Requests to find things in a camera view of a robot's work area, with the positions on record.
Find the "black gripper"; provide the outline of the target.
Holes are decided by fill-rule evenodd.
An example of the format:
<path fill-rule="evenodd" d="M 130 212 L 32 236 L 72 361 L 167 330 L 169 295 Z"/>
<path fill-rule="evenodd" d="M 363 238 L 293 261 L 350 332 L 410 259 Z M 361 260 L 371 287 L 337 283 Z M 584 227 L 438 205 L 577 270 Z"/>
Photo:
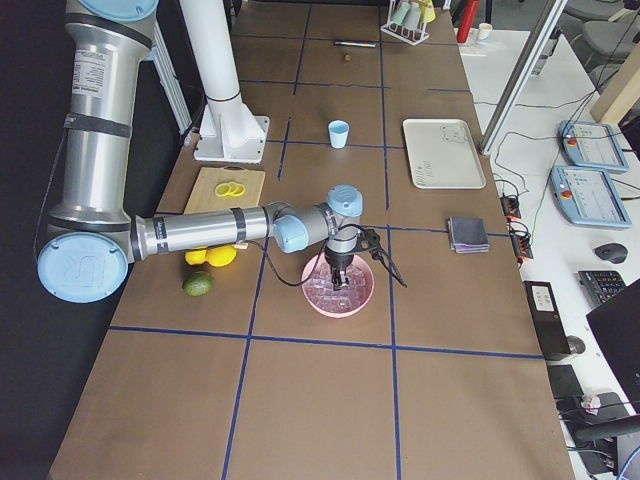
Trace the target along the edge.
<path fill-rule="evenodd" d="M 350 252 L 336 252 L 325 250 L 325 260 L 330 267 L 334 291 L 339 291 L 348 285 L 347 268 L 352 264 L 354 255 Z"/>

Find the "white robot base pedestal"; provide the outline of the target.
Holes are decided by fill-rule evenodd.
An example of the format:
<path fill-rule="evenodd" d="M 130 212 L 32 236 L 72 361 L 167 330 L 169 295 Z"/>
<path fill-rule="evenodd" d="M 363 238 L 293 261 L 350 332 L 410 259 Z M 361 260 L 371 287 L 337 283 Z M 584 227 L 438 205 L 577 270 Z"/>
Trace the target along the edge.
<path fill-rule="evenodd" d="M 194 157 L 260 163 L 270 120 L 242 99 L 223 3 L 183 0 L 180 8 L 207 101 Z"/>

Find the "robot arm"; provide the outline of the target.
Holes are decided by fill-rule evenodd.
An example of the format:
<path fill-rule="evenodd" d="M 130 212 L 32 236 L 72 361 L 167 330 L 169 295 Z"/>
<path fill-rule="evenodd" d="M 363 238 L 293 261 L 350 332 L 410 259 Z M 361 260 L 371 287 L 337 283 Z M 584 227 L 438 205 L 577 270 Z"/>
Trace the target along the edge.
<path fill-rule="evenodd" d="M 270 121 L 245 104 L 221 1 L 179 1 L 187 51 L 200 84 L 200 106 L 191 111 L 163 40 L 154 1 L 70 1 L 65 27 L 74 41 L 71 102 L 52 169 L 62 173 L 59 203 L 43 207 L 45 227 L 33 250 L 39 281 L 51 295 L 73 303 L 114 293 L 130 266 L 150 256 L 198 247 L 274 239 L 285 253 L 319 244 L 333 287 L 347 283 L 347 269 L 364 242 L 359 230 L 361 193 L 331 188 L 319 204 L 297 208 L 275 202 L 227 207 L 211 213 L 158 216 L 161 185 L 172 147 L 157 148 L 153 169 L 132 138 L 134 110 L 156 124 L 151 96 L 163 93 L 182 136 L 198 131 L 197 158 L 258 164 Z"/>

